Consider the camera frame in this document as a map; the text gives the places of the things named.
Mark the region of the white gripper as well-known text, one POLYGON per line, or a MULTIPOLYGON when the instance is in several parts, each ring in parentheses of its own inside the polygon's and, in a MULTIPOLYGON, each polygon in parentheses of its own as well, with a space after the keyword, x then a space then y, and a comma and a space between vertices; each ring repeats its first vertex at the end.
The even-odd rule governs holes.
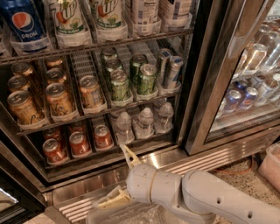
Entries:
POLYGON ((105 197, 98 200, 96 207, 110 209, 124 206, 131 199, 142 203, 151 203, 151 186, 157 168, 148 164, 141 164, 137 155, 125 144, 120 144, 128 167, 131 169, 126 179, 126 188, 117 186, 105 197))

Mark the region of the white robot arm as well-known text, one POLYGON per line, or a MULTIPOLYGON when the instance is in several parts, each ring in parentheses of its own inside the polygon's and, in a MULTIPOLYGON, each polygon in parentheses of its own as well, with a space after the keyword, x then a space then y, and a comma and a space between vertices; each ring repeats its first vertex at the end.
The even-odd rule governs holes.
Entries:
POLYGON ((121 146, 129 167, 126 186, 118 186, 98 202, 110 209, 141 202, 157 204, 190 224, 211 224, 217 215, 234 224, 280 224, 280 209, 239 191, 202 170, 183 175, 159 170, 141 162, 126 145, 121 146))

